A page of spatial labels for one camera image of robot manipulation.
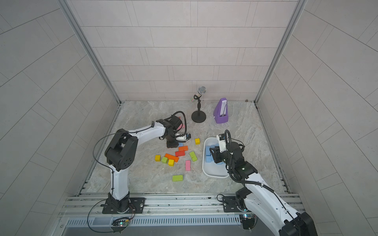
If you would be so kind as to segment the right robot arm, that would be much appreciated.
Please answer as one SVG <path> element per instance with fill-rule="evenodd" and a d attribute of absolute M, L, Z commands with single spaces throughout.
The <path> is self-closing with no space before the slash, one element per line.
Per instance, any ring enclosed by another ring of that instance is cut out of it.
<path fill-rule="evenodd" d="M 244 159 L 243 151 L 244 145 L 237 142 L 210 148 L 214 162 L 225 163 L 231 179 L 243 185 L 235 194 L 237 207 L 254 213 L 276 236 L 316 236 L 313 219 L 277 195 L 258 170 Z"/>

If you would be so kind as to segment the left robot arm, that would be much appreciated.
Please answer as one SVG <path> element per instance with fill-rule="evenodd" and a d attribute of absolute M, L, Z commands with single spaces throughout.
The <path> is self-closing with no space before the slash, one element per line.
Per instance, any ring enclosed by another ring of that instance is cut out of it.
<path fill-rule="evenodd" d="M 187 133 L 187 119 L 182 111 L 175 112 L 168 118 L 152 121 L 149 126 L 125 130 L 119 129 L 110 134 L 112 140 L 105 149 L 107 165 L 111 171 L 111 190 L 101 205 L 103 214 L 141 214 L 145 198 L 132 198 L 128 186 L 129 167 L 135 160 L 137 148 L 154 138 L 166 140 L 167 148 L 177 148 L 180 143 L 190 140 Z"/>

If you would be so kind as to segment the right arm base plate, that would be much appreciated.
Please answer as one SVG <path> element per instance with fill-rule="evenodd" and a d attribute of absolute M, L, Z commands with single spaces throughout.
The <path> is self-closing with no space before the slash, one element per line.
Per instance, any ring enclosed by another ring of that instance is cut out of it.
<path fill-rule="evenodd" d="M 223 211 L 225 213 L 245 212 L 245 209 L 241 208 L 237 204 L 236 198 L 234 196 L 222 196 L 221 203 L 223 206 Z"/>

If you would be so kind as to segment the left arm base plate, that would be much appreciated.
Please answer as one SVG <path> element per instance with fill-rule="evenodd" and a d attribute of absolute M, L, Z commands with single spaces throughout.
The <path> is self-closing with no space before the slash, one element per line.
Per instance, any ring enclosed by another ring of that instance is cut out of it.
<path fill-rule="evenodd" d="M 102 214 L 127 214 L 143 212 L 146 198 L 129 198 L 125 197 L 122 200 L 116 200 L 112 196 L 108 196 L 103 207 Z"/>

